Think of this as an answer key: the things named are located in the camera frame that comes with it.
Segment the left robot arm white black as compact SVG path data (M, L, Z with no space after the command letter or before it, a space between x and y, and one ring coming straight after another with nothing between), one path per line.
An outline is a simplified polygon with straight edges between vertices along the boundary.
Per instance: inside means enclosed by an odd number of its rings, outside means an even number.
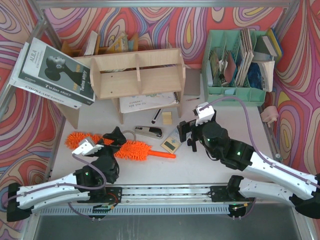
M112 141L107 145L104 139ZM91 137L81 140L71 155L84 166L73 173L45 183L22 186L14 182L8 186L6 220L17 222L27 219L33 213L61 203L111 203L117 199L106 187L114 184L120 174L115 158L127 142L117 126L106 133L98 143Z

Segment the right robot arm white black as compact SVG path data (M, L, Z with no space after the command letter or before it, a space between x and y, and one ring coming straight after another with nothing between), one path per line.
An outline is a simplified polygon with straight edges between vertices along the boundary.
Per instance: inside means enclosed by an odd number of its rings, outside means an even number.
M282 202L312 219L320 217L320 176L303 173L256 151L253 146L229 137L228 131L215 120L197 125L194 120L177 126L179 139L196 152L196 142L204 147L213 161L243 173L267 178L268 182L232 175L225 192L234 201L249 198Z

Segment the orange chenille duster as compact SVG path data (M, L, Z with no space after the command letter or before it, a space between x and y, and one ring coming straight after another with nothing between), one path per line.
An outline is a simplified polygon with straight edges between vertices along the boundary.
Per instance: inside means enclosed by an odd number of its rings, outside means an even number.
M72 132L70 133L64 144L71 150L75 150L79 143L86 137L90 137L95 144L104 143L111 145L114 141L103 137L101 134L92 134L85 132ZM136 140L127 140L126 143L115 153L116 158L132 160L132 161L146 161L148 156L154 156L166 159L175 159L176 155L169 152L155 151L152 147L145 142Z

